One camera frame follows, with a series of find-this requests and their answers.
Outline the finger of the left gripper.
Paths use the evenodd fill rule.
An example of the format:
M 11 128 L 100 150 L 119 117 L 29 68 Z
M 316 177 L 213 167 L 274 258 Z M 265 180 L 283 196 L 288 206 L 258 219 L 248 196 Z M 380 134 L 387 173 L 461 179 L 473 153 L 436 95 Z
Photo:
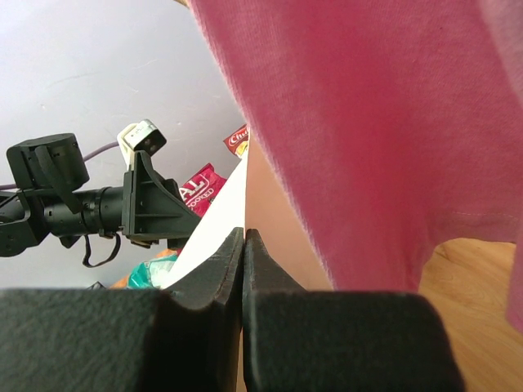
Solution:
M 153 168 L 150 179 L 150 237 L 188 239 L 200 218 L 186 206 L 175 180 L 164 178 Z

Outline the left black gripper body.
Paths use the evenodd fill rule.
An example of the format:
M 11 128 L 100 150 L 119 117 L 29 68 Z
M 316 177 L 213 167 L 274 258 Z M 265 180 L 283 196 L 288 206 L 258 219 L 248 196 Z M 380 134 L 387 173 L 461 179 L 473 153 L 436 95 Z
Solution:
M 151 248 L 167 237 L 167 220 L 174 218 L 174 198 L 164 186 L 151 157 L 136 152 L 123 177 L 123 235 L 139 247 Z

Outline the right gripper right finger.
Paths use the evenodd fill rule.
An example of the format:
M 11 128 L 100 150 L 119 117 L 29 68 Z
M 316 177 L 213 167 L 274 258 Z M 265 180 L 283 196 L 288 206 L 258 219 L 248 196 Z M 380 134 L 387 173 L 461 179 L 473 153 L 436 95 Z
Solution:
M 423 296 L 308 291 L 246 234 L 244 380 L 250 391 L 463 391 L 444 325 Z

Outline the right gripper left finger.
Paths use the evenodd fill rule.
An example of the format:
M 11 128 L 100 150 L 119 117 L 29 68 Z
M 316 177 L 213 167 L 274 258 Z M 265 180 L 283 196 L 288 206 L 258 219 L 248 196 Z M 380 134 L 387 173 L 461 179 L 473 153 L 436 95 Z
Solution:
M 165 290 L 1 293 L 4 391 L 233 391 L 244 232 Z

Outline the magenta crisps bag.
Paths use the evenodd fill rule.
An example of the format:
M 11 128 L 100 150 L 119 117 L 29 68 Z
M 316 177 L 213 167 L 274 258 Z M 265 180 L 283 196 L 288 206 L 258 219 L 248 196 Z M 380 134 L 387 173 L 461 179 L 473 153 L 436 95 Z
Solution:
M 180 186 L 179 191 L 186 206 L 202 217 L 225 183 L 226 179 L 219 176 L 214 166 L 208 163 Z

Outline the teal white snack packet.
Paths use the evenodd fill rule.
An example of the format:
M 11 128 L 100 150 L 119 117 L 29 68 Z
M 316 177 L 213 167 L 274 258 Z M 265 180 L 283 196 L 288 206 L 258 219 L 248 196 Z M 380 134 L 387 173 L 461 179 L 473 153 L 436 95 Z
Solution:
M 161 256 L 141 262 L 127 277 L 127 288 L 160 288 L 162 281 L 175 265 L 177 255 Z

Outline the brown paper bag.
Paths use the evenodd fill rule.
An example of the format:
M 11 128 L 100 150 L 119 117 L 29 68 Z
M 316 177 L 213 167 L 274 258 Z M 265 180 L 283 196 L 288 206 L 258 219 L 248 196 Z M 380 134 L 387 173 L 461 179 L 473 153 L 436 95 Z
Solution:
M 281 185 L 251 144 L 247 177 L 261 177 L 264 207 L 250 207 L 198 268 L 176 282 L 164 344 L 163 390 L 339 391 L 337 297 Z

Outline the red white chips bag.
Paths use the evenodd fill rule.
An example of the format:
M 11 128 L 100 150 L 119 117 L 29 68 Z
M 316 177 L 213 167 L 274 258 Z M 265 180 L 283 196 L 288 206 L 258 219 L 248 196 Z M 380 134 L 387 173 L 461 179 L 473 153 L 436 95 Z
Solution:
M 226 148 L 236 157 L 242 158 L 248 151 L 249 128 L 247 124 L 227 136 L 223 143 Z

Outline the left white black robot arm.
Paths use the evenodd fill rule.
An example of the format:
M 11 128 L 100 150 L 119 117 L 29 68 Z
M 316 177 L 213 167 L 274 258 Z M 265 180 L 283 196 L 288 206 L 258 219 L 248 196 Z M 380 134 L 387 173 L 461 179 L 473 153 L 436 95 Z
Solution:
M 149 248 L 162 240 L 183 247 L 200 219 L 184 203 L 177 183 L 158 174 L 152 142 L 133 149 L 120 187 L 82 190 L 89 175 L 75 134 L 26 140 L 7 150 L 16 191 L 1 193 L 1 255 L 18 256 L 53 235 L 65 248 L 96 234 L 113 239 L 101 261 L 111 262 L 124 238 Z

